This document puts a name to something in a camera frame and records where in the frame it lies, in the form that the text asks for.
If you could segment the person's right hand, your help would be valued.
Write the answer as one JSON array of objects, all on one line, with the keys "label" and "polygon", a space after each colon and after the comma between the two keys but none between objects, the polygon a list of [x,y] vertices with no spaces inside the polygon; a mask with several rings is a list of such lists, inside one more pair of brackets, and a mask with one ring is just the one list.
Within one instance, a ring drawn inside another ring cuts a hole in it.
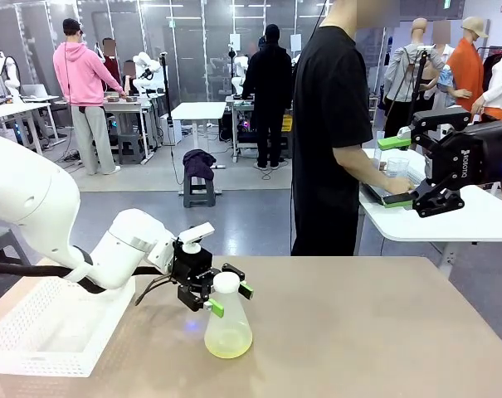
[{"label": "person's right hand", "polygon": [[391,195],[411,192],[415,186],[407,177],[389,177],[382,175],[379,186]]}]

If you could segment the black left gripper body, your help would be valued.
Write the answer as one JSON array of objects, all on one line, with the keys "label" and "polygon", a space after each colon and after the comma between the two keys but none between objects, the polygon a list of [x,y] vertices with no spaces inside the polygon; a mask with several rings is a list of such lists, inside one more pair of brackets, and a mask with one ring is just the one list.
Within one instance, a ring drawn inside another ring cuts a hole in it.
[{"label": "black left gripper body", "polygon": [[182,244],[173,245],[174,280],[191,290],[210,290],[213,277],[211,252],[201,248],[197,253],[189,254],[183,250]]}]

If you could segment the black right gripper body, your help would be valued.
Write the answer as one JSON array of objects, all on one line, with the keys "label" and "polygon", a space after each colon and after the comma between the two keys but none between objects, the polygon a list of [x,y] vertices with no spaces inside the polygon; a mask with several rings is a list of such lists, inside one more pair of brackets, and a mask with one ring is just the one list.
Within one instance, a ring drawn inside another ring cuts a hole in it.
[{"label": "black right gripper body", "polygon": [[502,182],[502,121],[453,131],[427,149],[426,179],[450,190]]}]

